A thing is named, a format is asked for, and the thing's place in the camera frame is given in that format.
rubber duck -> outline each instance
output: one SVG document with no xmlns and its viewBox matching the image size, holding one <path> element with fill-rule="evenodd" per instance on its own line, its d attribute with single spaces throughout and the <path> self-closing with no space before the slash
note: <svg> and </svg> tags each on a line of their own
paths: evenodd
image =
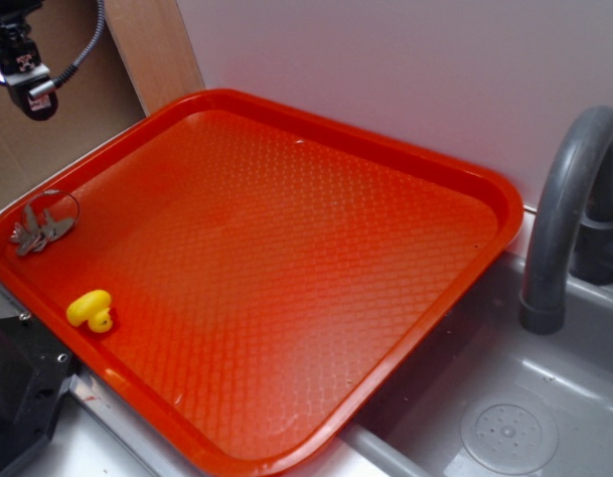
<svg viewBox="0 0 613 477">
<path fill-rule="evenodd" d="M 68 321 L 78 327 L 83 322 L 94 333 L 105 333 L 114 324 L 109 310 L 111 295 L 105 290 L 93 290 L 73 301 L 68 307 Z"/>
</svg>

sink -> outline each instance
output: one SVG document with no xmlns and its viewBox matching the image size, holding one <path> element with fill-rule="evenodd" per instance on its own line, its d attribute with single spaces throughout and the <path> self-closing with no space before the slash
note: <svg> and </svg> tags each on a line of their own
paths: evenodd
<svg viewBox="0 0 613 477">
<path fill-rule="evenodd" d="M 536 335 L 523 271 L 503 255 L 356 416 L 403 475 L 613 476 L 613 293 L 570 279 L 564 327 Z"/>
</svg>

orange tray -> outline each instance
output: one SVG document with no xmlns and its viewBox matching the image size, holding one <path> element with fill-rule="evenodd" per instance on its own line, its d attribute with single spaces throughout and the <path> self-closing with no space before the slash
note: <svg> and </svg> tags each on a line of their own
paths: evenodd
<svg viewBox="0 0 613 477">
<path fill-rule="evenodd" d="M 8 237 L 49 189 L 80 219 L 20 257 Z M 267 475 L 351 419 L 522 216 L 490 171 L 210 90 L 1 214 L 0 280 L 198 467 Z M 66 319 L 96 288 L 116 312 L 100 335 Z"/>
</svg>

metal key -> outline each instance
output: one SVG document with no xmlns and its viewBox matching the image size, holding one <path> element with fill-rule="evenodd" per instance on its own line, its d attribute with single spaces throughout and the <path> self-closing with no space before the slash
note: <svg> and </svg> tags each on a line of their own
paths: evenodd
<svg viewBox="0 0 613 477">
<path fill-rule="evenodd" d="M 19 256 L 27 255 L 30 250 L 38 251 L 39 246 L 41 246 L 41 249 L 45 247 L 45 244 L 42 243 L 44 238 L 41 234 L 30 234 L 26 228 L 19 223 L 15 224 L 15 230 L 10 236 L 10 241 L 19 244 L 17 247 L 17 254 Z"/>
<path fill-rule="evenodd" d="M 72 217 L 66 217 L 60 221 L 55 221 L 48 209 L 44 209 L 46 223 L 41 226 L 41 233 L 49 240 L 55 241 L 63 237 L 75 225 Z"/>
</svg>

drain cover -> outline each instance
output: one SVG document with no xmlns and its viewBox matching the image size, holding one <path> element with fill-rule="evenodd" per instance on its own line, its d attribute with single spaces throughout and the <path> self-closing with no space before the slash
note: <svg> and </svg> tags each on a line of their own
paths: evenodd
<svg viewBox="0 0 613 477">
<path fill-rule="evenodd" d="M 474 402 L 461 422 L 463 444 L 481 465 L 506 475 L 540 469 L 555 453 L 555 421 L 537 401 L 511 394 Z"/>
</svg>

